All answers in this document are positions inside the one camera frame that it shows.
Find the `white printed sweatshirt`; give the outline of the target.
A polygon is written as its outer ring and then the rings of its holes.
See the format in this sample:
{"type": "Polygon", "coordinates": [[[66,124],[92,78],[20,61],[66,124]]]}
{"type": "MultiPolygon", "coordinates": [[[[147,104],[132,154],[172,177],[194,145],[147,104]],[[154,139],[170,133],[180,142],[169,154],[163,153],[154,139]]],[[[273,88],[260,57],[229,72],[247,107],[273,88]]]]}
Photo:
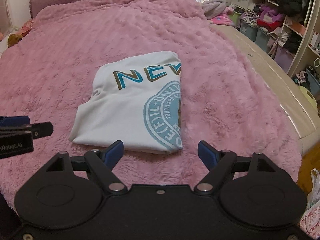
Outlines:
{"type": "Polygon", "coordinates": [[[128,57],[101,66],[91,98],[81,104],[69,140],[128,151],[171,154],[181,139],[182,63],[172,51],[128,57]]]}

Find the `brown plush toy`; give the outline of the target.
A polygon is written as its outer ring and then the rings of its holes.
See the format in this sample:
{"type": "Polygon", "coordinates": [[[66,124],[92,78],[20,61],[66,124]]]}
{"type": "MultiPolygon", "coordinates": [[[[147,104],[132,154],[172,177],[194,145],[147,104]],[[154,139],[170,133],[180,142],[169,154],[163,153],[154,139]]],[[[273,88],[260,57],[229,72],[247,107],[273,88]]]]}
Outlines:
{"type": "Polygon", "coordinates": [[[22,40],[23,36],[20,34],[10,34],[7,40],[8,48],[18,44],[22,40]]]}

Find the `beige mattress edge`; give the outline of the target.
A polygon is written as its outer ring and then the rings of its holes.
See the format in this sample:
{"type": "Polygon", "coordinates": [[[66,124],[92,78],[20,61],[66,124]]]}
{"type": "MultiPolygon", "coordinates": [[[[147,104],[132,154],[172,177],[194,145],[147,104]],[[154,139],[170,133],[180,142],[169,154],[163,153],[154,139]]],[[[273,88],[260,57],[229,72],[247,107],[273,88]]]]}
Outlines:
{"type": "Polygon", "coordinates": [[[248,37],[227,25],[212,24],[211,28],[222,33],[249,58],[254,71],[278,97],[298,136],[299,151],[306,155],[319,142],[317,110],[279,65],[248,37]]]}

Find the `red floral cushion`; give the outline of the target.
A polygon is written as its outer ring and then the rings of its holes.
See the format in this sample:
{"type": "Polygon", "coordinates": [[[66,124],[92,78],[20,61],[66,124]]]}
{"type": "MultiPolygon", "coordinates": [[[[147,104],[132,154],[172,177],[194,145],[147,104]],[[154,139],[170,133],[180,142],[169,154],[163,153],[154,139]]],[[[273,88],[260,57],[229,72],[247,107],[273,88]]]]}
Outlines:
{"type": "Polygon", "coordinates": [[[25,37],[32,30],[33,23],[34,23],[33,19],[28,20],[27,22],[25,22],[25,24],[22,27],[20,27],[20,29],[18,29],[16,34],[25,37]]]}

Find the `pink floral bag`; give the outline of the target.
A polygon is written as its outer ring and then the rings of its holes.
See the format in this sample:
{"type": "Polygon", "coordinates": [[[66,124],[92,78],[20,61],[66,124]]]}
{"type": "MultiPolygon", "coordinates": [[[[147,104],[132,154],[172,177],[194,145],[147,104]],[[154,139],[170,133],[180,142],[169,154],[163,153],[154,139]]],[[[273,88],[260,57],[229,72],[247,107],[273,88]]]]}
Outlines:
{"type": "Polygon", "coordinates": [[[319,239],[319,216],[320,216],[320,188],[319,171],[313,169],[310,172],[312,180],[312,191],[307,196],[307,207],[300,220],[300,228],[311,238],[319,239]]]}

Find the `teal storage bin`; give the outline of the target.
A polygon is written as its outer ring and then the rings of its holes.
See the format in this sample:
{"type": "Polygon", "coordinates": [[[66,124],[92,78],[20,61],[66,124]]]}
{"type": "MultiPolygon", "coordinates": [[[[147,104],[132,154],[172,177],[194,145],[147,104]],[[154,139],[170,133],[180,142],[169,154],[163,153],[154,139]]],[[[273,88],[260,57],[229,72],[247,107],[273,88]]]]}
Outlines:
{"type": "Polygon", "coordinates": [[[260,27],[253,27],[241,20],[240,32],[258,45],[264,52],[268,53],[270,48],[268,47],[268,41],[270,36],[268,32],[264,31],[260,27]]]}

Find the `grey folded blanket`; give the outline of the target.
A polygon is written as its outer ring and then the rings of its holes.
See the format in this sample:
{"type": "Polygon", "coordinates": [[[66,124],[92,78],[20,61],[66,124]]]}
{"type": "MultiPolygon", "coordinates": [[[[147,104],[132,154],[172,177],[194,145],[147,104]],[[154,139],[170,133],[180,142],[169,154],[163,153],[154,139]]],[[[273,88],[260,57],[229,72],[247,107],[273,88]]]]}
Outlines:
{"type": "Polygon", "coordinates": [[[195,0],[197,1],[203,12],[204,15],[208,20],[216,17],[217,15],[224,12],[226,5],[223,0],[195,0]]]}

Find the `open wardrobe shelf unit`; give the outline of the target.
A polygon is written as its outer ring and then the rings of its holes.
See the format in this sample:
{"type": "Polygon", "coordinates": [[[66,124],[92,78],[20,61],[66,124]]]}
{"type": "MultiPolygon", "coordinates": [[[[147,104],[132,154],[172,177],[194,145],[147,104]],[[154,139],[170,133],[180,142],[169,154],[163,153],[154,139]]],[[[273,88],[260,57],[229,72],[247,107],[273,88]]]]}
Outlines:
{"type": "Polygon", "coordinates": [[[233,0],[236,28],[241,20],[268,32],[267,55],[293,82],[319,96],[319,0],[303,0],[302,12],[289,17],[279,11],[279,0],[233,0]]]}

